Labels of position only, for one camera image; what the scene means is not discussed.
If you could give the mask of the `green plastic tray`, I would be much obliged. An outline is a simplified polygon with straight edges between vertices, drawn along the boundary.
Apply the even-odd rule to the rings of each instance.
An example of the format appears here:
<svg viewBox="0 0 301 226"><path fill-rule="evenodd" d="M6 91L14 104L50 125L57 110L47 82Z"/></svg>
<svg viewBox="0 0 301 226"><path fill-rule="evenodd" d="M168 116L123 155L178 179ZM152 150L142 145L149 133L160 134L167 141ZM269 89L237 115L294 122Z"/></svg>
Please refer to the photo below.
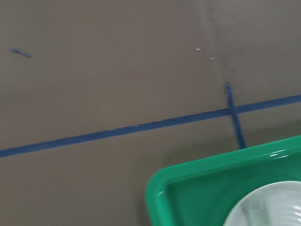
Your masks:
<svg viewBox="0 0 301 226"><path fill-rule="evenodd" d="M253 190L300 179L297 136L160 169L148 181L145 205L153 226L221 226Z"/></svg>

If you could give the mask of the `white round plate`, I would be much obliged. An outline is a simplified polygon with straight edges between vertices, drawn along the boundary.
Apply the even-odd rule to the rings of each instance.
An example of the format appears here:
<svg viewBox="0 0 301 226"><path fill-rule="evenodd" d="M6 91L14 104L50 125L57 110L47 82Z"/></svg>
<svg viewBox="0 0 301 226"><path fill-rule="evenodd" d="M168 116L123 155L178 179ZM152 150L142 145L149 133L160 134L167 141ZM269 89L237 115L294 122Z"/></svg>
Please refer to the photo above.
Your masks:
<svg viewBox="0 0 301 226"><path fill-rule="evenodd" d="M257 188L229 212L225 226L299 226L301 183L281 181Z"/></svg>

